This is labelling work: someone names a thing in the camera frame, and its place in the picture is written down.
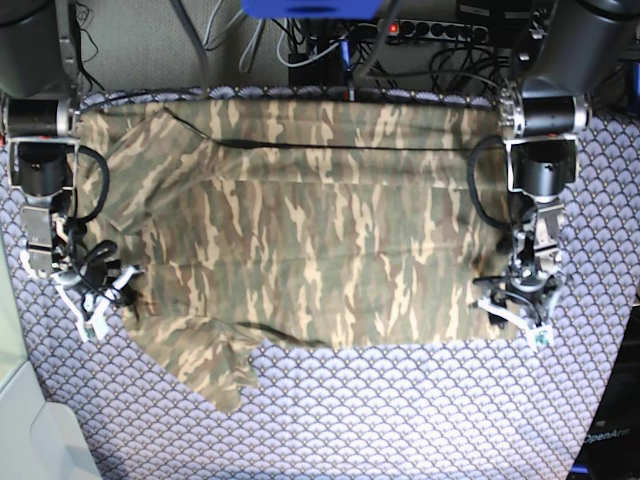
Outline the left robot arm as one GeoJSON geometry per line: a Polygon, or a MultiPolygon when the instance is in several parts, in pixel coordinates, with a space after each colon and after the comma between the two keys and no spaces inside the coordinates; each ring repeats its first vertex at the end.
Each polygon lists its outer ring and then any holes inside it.
{"type": "Polygon", "coordinates": [[[532,2],[500,90],[499,132],[479,141],[467,163],[475,211],[501,232],[500,245],[508,250],[500,274],[474,279],[481,296],[471,306],[493,325],[521,330],[533,351],[554,342],[551,316],[566,283],[560,195],[578,176],[578,136],[592,117],[590,96],[638,23],[636,1],[532,2]],[[484,209],[475,179],[480,153],[490,146],[504,154],[504,220],[484,209]]]}

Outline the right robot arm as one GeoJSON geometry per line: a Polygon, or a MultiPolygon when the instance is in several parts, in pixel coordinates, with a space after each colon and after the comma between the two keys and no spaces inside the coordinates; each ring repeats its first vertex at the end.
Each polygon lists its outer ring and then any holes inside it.
{"type": "Polygon", "coordinates": [[[21,261],[54,282],[88,342],[106,337],[108,307],[132,304],[140,270],[116,259],[114,242],[84,241],[110,189],[106,160],[76,134],[84,74],[72,2],[2,2],[1,137],[9,184],[25,197],[21,261]]]}

